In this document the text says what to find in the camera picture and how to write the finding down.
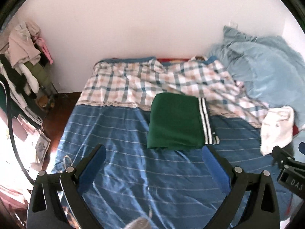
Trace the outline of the green white varsity jacket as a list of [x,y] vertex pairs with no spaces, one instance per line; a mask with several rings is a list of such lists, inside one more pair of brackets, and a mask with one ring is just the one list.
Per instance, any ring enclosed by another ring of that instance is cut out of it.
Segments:
[[150,111],[148,149],[193,150],[220,139],[204,97],[157,94]]

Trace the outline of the clothes pile on rack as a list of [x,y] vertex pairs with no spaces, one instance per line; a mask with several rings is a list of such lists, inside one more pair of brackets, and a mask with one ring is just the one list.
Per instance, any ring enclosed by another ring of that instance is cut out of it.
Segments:
[[22,21],[9,32],[1,50],[1,74],[10,88],[14,116],[28,119],[37,128],[58,94],[47,72],[53,59],[40,34],[35,22]]

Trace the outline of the light blue pillow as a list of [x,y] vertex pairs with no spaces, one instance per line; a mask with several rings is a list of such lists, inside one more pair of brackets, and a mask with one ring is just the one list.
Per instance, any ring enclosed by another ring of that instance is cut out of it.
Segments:
[[304,131],[301,131],[296,136],[294,136],[293,141],[292,141],[293,157],[295,158],[296,161],[304,163],[305,155],[300,153],[298,150],[298,146],[299,146],[300,142],[305,142],[305,132]]

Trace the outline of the white folded garment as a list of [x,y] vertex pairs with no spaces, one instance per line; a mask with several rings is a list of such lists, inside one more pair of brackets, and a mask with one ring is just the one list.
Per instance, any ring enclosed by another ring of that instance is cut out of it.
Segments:
[[275,146],[284,148],[293,139],[294,110],[290,106],[269,109],[262,121],[260,151],[271,154]]

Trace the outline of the printed paper sheet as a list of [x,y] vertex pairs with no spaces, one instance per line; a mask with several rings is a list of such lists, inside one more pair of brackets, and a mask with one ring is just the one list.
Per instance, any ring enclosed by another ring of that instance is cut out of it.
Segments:
[[50,143],[51,139],[48,138],[44,133],[41,133],[35,146],[36,156],[40,163],[43,163]]

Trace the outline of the light blue crumpled duvet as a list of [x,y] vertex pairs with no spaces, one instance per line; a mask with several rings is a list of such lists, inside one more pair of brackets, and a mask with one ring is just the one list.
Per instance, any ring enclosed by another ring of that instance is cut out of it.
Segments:
[[304,59],[280,36],[251,36],[225,26],[223,41],[208,56],[219,60],[247,96],[270,107],[289,106],[304,126]]

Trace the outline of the blue striped plaid bedsheet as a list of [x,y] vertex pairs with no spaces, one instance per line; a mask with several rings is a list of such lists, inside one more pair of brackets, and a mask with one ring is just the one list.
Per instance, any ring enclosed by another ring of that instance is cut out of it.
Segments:
[[152,213],[153,228],[203,228],[221,205],[200,149],[148,149],[150,108],[159,93],[206,99],[219,155],[248,173],[279,168],[260,152],[268,106],[251,100],[215,57],[161,63],[155,57],[94,65],[60,140],[53,172],[105,146],[104,167],[83,198],[104,228],[123,228]]

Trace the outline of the person legs dark trousers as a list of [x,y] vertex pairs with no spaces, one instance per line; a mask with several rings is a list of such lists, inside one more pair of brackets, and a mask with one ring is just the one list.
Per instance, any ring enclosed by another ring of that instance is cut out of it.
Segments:
[[152,229],[150,218],[138,217],[137,219],[129,222],[124,229]]

